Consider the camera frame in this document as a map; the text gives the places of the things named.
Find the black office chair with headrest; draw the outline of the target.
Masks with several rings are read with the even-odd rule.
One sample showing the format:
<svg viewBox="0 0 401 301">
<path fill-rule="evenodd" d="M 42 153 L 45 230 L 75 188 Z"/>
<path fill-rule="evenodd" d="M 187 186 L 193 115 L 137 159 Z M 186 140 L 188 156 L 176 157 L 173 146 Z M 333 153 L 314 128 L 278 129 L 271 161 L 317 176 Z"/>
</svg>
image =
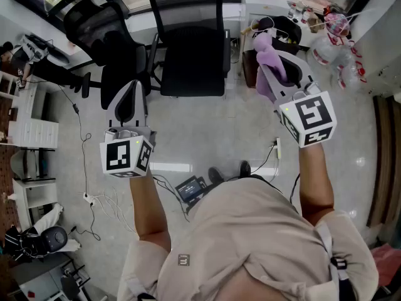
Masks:
<svg viewBox="0 0 401 301">
<path fill-rule="evenodd" d="M 117 3 L 97 6 L 92 0 L 82 0 L 67 12 L 63 24 L 68 40 L 102 67 L 101 80 L 91 81 L 83 89 L 84 98 L 90 89 L 99 88 L 101 106 L 107 109 L 120 89 L 133 80 L 142 84 L 145 96 L 149 95 L 152 85 L 146 47 L 131 37 Z"/>
</svg>

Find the purple cloth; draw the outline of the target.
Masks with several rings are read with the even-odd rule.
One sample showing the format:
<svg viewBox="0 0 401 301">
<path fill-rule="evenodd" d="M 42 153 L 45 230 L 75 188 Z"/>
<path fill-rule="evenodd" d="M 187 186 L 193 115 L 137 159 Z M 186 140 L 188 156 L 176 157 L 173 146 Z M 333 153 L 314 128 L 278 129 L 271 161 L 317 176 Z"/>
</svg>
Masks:
<svg viewBox="0 0 401 301">
<path fill-rule="evenodd" d="M 259 64 L 256 77 L 256 90 L 260 95 L 268 97 L 272 103 L 275 101 L 273 92 L 269 89 L 268 80 L 265 77 L 261 66 L 267 65 L 279 74 L 280 79 L 287 82 L 287 75 L 283 62 L 277 51 L 272 46 L 272 36 L 267 32 L 262 32 L 253 40 L 254 50 L 256 51 L 256 61 Z"/>
</svg>

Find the black bag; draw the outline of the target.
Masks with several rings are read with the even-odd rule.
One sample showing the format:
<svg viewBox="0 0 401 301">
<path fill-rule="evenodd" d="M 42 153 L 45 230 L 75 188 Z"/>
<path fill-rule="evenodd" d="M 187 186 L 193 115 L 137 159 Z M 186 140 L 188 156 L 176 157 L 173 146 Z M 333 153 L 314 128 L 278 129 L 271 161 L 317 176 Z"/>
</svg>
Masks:
<svg viewBox="0 0 401 301">
<path fill-rule="evenodd" d="M 266 31 L 271 28 L 276 30 L 276 37 L 272 40 L 274 49 L 292 55 L 299 52 L 302 32 L 297 24 L 285 16 L 266 16 L 259 20 L 259 31 Z"/>
</svg>

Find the round grey fan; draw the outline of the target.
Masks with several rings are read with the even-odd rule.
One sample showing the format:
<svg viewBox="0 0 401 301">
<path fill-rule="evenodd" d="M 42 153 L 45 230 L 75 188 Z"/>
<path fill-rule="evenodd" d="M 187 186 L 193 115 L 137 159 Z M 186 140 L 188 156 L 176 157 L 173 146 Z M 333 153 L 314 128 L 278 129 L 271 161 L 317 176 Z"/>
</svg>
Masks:
<svg viewBox="0 0 401 301">
<path fill-rule="evenodd" d="M 44 230 L 40 237 L 47 253 L 58 252 L 68 241 L 67 232 L 60 226 L 53 226 Z"/>
</svg>

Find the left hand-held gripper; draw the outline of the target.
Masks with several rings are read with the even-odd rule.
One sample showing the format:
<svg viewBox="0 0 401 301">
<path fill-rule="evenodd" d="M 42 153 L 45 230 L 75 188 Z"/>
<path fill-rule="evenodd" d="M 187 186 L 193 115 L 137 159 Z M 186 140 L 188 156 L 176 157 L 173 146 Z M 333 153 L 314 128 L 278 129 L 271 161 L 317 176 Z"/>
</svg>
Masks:
<svg viewBox="0 0 401 301">
<path fill-rule="evenodd" d="M 103 173 L 118 178 L 143 177 L 147 174 L 154 151 L 156 132 L 146 126 L 145 88 L 132 80 L 121 88 L 107 108 L 112 125 L 128 123 L 134 127 L 110 127 L 100 144 Z"/>
</svg>

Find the person's left forearm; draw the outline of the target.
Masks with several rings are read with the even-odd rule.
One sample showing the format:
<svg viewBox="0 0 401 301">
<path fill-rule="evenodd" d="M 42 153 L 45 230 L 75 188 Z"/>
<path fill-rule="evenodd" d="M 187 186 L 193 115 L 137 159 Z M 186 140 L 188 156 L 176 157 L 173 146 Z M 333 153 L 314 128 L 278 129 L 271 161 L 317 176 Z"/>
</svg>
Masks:
<svg viewBox="0 0 401 301">
<path fill-rule="evenodd" d="M 150 169 L 142 177 L 130 178 L 134 223 L 141 240 L 170 244 L 167 218 Z"/>
</svg>

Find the pink mesh pouch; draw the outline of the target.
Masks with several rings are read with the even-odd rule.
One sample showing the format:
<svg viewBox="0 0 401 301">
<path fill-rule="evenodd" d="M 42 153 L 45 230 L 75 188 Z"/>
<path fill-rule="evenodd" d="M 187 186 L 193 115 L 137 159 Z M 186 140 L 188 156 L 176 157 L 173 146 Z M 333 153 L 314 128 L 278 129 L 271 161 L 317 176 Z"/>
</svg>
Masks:
<svg viewBox="0 0 401 301">
<path fill-rule="evenodd" d="M 350 24 L 344 14 L 329 13 L 324 17 L 327 30 L 338 37 L 345 37 L 350 32 Z"/>
</svg>

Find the pink plastic bag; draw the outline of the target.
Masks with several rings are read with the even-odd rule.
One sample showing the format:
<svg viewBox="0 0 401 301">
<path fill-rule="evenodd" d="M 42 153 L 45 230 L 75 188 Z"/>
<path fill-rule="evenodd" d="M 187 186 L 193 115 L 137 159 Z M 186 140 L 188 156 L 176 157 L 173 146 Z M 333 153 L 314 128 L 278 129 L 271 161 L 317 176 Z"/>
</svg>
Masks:
<svg viewBox="0 0 401 301">
<path fill-rule="evenodd" d="M 378 286 L 389 285 L 401 267 L 401 249 L 386 243 L 372 249 L 371 252 L 378 271 Z"/>
</svg>

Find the white drawer cabinet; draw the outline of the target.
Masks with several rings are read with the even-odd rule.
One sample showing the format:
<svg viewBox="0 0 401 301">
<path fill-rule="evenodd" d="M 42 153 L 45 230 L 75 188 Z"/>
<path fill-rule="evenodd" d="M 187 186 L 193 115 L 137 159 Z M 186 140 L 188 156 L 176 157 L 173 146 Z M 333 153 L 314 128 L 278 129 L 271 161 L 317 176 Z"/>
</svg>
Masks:
<svg viewBox="0 0 401 301">
<path fill-rule="evenodd" d="M 43 120 L 46 92 L 38 87 L 21 90 L 11 110 L 16 114 L 8 123 L 7 145 L 34 149 L 56 149 L 59 124 Z"/>
</svg>

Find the white open shelf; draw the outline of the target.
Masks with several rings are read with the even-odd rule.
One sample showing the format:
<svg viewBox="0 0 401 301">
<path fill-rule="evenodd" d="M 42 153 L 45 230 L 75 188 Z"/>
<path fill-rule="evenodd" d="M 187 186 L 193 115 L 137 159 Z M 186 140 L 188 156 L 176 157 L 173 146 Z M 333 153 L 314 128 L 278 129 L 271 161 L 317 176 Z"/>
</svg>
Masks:
<svg viewBox="0 0 401 301">
<path fill-rule="evenodd" d="M 30 209 L 58 201 L 55 180 L 22 182 L 13 179 L 13 194 L 19 224 L 23 231 L 33 225 L 29 213 Z"/>
</svg>

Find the black office chair seat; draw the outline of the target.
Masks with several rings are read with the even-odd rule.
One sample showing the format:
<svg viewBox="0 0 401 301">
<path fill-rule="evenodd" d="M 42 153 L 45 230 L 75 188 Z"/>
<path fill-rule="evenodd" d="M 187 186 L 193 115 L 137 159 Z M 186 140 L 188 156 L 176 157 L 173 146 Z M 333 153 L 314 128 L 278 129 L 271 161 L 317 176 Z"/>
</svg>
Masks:
<svg viewBox="0 0 401 301">
<path fill-rule="evenodd" d="M 160 93 L 171 97 L 224 94 L 224 32 L 184 27 L 166 34 Z"/>
</svg>

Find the clear plastic bags red print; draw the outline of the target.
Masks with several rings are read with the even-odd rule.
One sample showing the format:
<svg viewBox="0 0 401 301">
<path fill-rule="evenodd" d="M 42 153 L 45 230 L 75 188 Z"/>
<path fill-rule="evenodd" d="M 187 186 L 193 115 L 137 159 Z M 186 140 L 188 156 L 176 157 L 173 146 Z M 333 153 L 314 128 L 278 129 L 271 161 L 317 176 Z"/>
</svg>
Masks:
<svg viewBox="0 0 401 301">
<path fill-rule="evenodd" d="M 357 92 L 367 83 L 362 55 L 353 40 L 332 36 L 318 38 L 307 53 L 310 63 L 330 69 L 331 85 L 348 92 Z"/>
</svg>

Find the person's right forearm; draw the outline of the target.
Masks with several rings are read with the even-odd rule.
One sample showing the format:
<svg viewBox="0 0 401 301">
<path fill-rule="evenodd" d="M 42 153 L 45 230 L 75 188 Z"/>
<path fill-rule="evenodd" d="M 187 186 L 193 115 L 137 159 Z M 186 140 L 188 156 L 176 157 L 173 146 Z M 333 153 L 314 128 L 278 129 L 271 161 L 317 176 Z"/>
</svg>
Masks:
<svg viewBox="0 0 401 301">
<path fill-rule="evenodd" d="M 334 210 L 334 193 L 321 144 L 299 150 L 299 199 L 303 217 L 315 225 Z"/>
</svg>

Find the small black screen device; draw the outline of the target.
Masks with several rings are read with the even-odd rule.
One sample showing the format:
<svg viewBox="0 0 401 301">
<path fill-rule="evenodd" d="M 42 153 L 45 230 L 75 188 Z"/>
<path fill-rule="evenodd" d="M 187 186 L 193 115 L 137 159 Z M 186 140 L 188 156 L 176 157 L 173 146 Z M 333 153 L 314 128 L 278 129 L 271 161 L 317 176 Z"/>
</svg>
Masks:
<svg viewBox="0 0 401 301">
<path fill-rule="evenodd" d="M 189 203 L 204 194 L 206 187 L 207 185 L 203 177 L 192 176 L 176 186 L 175 190 L 184 203 Z"/>
</svg>

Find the person's left black shoe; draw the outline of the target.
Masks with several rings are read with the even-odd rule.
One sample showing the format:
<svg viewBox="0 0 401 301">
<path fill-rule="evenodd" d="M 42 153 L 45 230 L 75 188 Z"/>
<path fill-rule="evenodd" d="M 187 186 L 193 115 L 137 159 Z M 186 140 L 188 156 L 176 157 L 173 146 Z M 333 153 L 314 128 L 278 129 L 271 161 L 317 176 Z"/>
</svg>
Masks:
<svg viewBox="0 0 401 301">
<path fill-rule="evenodd" d="M 224 177 L 216 167 L 210 167 L 208 170 L 208 177 L 213 185 L 219 185 L 224 182 Z"/>
</svg>

